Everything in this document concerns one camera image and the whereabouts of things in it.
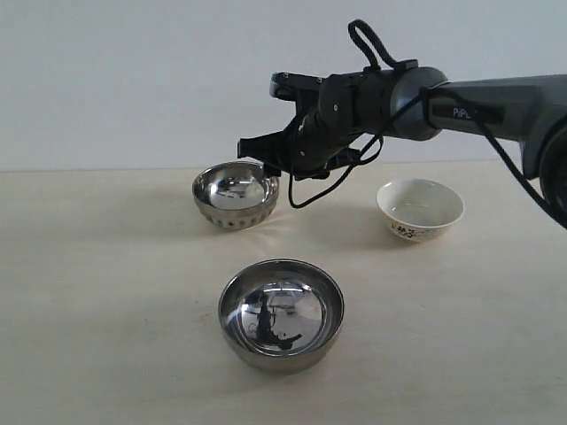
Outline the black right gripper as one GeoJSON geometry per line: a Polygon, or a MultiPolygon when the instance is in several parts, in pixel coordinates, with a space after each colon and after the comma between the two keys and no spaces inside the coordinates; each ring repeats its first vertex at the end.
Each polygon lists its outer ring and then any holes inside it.
{"type": "Polygon", "coordinates": [[[359,162],[360,151],[350,146],[359,136],[333,133],[317,112],[299,113],[281,131],[241,138],[237,156],[259,161],[266,176],[324,180],[331,171],[359,162]]]}

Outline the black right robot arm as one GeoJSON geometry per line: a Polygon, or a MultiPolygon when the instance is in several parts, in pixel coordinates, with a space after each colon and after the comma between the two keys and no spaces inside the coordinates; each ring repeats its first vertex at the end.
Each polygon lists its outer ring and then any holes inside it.
{"type": "Polygon", "coordinates": [[[275,73],[272,97],[291,101],[296,113],[281,131],[243,138],[240,158],[258,160],[266,174],[295,180],[349,174],[373,161],[370,135],[423,142],[441,131],[482,135],[496,151],[518,143],[521,161],[506,167],[537,205],[566,222],[566,78],[562,74],[480,81],[450,81],[414,62],[390,69],[314,77],[275,73]]]}

